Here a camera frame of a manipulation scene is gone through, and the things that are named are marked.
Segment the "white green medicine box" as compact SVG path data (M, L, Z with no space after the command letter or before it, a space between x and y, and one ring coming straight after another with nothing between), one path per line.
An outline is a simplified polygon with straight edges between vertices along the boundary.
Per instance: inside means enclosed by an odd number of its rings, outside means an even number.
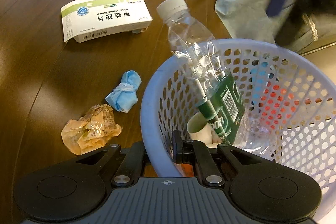
M60 9L63 40L82 43L95 38L145 31L152 21L144 0L76 0Z

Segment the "lavender plastic waste basket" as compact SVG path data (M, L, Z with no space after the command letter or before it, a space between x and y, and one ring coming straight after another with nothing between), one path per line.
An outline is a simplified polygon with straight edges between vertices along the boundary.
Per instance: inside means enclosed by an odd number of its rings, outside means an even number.
M306 58L273 44L222 39L218 47L249 112L277 135L270 157L318 182L322 201L314 219L322 220L335 207L335 84ZM184 176L173 162L172 133L187 138L198 110L184 70L180 60L167 59L142 99L142 138L161 177Z

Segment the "brown paper wrapper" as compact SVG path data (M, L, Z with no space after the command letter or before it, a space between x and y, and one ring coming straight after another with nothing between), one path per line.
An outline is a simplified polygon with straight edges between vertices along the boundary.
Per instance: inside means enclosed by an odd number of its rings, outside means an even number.
M69 120L62 129L61 138L70 152L82 155L104 147L121 132L112 107L103 104L92 106L79 120Z

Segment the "clear plastic water bottle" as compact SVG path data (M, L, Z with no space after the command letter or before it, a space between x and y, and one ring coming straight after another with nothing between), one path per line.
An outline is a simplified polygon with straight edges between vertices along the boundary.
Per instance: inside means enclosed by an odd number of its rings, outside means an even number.
M185 0L165 0L157 12L167 25L171 52L191 86L195 106L219 141L207 147L230 144L272 160L276 135L244 103L211 31L191 16Z

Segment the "white paper tube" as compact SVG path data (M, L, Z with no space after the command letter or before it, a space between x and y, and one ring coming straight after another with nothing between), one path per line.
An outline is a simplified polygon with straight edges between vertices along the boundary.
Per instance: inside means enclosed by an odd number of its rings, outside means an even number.
M187 132L192 140L201 141L206 146L219 142L212 127L201 112L194 114L187 122Z

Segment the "blue face mask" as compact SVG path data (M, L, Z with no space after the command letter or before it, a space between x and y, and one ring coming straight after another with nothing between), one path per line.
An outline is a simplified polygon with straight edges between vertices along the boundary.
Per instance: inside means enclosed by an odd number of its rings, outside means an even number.
M135 71L127 71L121 77L121 82L105 98L106 102L119 112L128 113L138 102L137 91L141 77Z

